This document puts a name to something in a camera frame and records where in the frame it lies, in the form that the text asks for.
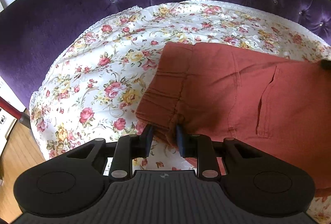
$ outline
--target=pants pocket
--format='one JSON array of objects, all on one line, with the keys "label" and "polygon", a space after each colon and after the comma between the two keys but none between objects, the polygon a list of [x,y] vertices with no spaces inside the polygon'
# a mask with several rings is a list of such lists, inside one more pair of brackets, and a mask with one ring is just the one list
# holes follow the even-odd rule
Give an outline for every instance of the pants pocket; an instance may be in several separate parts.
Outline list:
[{"label": "pants pocket", "polygon": [[269,138],[271,137],[269,130],[269,120],[270,120],[270,99],[272,97],[272,89],[277,83],[277,78],[279,75],[279,68],[276,66],[274,75],[271,81],[262,93],[259,107],[258,107],[258,123],[256,126],[256,134],[258,137]]}]

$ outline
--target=red pole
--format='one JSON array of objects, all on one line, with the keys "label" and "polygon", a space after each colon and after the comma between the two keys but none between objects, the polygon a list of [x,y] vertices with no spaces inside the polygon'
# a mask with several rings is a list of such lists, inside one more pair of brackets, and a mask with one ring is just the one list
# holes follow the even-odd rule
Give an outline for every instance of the red pole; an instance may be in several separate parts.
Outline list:
[{"label": "red pole", "polygon": [[24,112],[20,112],[19,110],[17,110],[10,103],[4,100],[1,96],[0,96],[0,107],[6,112],[8,112],[10,115],[12,115],[14,118],[16,118],[24,126],[31,129],[30,117]]}]

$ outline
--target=red fabric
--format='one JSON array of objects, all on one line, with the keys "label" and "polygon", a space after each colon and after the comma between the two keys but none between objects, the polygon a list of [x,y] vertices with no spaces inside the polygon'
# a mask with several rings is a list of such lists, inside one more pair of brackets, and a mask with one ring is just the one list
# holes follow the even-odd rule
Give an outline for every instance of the red fabric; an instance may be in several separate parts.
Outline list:
[{"label": "red fabric", "polygon": [[136,116],[176,146],[174,127],[232,136],[308,172],[331,195],[331,72],[216,43],[165,45]]}]

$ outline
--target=gray gripper base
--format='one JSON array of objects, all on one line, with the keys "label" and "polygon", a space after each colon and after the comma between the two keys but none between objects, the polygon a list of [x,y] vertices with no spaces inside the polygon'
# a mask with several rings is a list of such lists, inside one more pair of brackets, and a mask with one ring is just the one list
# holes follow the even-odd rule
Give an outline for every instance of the gray gripper base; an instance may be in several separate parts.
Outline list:
[{"label": "gray gripper base", "polygon": [[283,218],[255,216],[236,207],[215,182],[188,171],[136,171],[110,185],[87,210],[62,218],[22,214],[14,224],[313,224],[305,213]]}]

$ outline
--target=crosshair logo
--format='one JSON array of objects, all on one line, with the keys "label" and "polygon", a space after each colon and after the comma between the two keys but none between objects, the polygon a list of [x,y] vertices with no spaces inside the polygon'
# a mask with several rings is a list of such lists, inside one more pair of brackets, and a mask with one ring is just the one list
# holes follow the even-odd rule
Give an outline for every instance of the crosshair logo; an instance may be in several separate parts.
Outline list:
[{"label": "crosshair logo", "polygon": [[160,176],[161,176],[163,179],[165,179],[165,178],[167,178],[169,175],[166,174],[166,173],[163,173],[163,174],[161,174]]}]

